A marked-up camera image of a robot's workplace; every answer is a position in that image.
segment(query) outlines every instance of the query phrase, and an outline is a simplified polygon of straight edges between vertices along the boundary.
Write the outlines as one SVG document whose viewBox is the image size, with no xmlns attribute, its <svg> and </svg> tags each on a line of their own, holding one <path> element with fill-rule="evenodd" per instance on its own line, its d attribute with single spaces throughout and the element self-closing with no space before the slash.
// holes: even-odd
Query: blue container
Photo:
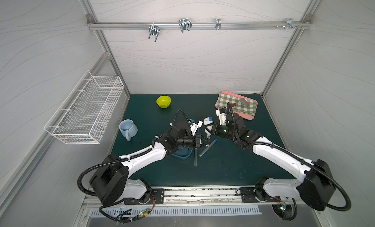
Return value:
<svg viewBox="0 0 375 227">
<path fill-rule="evenodd" d="M 177 159 L 186 160 L 190 157 L 193 148 L 179 146 L 178 150 L 172 154 Z"/>
</svg>

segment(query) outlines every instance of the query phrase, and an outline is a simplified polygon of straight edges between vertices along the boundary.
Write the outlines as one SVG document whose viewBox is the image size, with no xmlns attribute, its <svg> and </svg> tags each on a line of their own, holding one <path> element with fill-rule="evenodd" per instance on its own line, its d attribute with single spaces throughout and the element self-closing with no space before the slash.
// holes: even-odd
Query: white wire basket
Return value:
<svg viewBox="0 0 375 227">
<path fill-rule="evenodd" d="M 83 88 L 73 90 L 44 127 L 65 144 L 99 144 L 124 89 L 118 76 L 85 76 L 77 84 Z"/>
</svg>

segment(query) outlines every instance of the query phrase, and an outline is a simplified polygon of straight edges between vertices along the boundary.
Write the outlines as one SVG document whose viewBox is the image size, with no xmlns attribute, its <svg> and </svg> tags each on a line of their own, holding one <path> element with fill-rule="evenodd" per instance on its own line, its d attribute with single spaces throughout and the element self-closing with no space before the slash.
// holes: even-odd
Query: light blue mug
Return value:
<svg viewBox="0 0 375 227">
<path fill-rule="evenodd" d="M 137 126 L 135 126 L 134 122 L 131 120 L 124 120 L 120 123 L 119 129 L 121 134 L 130 141 L 130 138 L 135 136 L 138 132 Z"/>
</svg>

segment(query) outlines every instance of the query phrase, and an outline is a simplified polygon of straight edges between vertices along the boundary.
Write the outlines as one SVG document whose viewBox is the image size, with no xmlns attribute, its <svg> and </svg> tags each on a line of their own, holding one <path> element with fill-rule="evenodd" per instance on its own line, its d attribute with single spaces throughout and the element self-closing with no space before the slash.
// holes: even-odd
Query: mounting plate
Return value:
<svg viewBox="0 0 375 227">
<path fill-rule="evenodd" d="M 164 189 L 152 189 L 151 195 L 155 198 L 155 204 L 164 203 Z M 135 198 L 127 198 L 124 201 L 125 205 L 139 205 L 139 204 L 152 204 L 152 198 L 148 200 L 147 203 L 141 203 L 140 200 Z"/>
<path fill-rule="evenodd" d="M 256 194 L 254 192 L 254 187 L 240 187 L 241 201 L 243 203 L 259 203 L 255 198 Z M 272 203 L 277 200 L 274 197 L 267 195 L 267 200 L 264 203 Z"/>
</svg>

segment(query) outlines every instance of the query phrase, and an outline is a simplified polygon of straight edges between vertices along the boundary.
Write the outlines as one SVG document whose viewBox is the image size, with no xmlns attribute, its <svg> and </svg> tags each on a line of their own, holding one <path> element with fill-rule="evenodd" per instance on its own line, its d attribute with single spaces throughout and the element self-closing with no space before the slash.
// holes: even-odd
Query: plaid napkin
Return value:
<svg viewBox="0 0 375 227">
<path fill-rule="evenodd" d="M 254 116 L 255 111 L 256 111 L 256 102 L 252 101 L 252 100 L 249 100 L 249 99 L 246 99 L 246 98 L 245 98 L 245 100 L 246 100 L 246 102 L 249 103 L 250 106 L 244 106 L 241 103 L 239 103 L 238 105 L 233 107 L 233 111 Z M 218 101 L 216 102 L 215 106 L 217 108 L 221 109 L 221 108 L 227 107 L 228 102 L 238 103 L 239 101 L 240 101 L 240 98 L 220 93 Z"/>
</svg>

